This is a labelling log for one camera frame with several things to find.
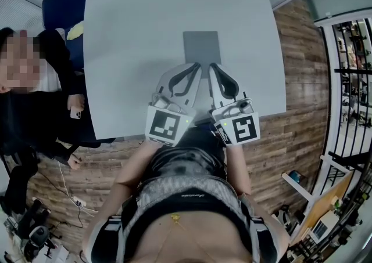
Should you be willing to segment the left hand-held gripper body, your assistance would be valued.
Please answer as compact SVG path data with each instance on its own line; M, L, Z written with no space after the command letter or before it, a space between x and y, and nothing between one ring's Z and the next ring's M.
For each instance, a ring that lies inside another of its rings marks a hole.
M175 147L194 118L195 109L180 106L159 93L153 93L146 117L146 140Z

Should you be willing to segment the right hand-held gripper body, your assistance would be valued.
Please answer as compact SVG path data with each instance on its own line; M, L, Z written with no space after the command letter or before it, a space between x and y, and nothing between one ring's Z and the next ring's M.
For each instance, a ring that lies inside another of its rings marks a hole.
M215 109L211 116L226 146L243 145L260 139L259 116L253 111L250 98Z

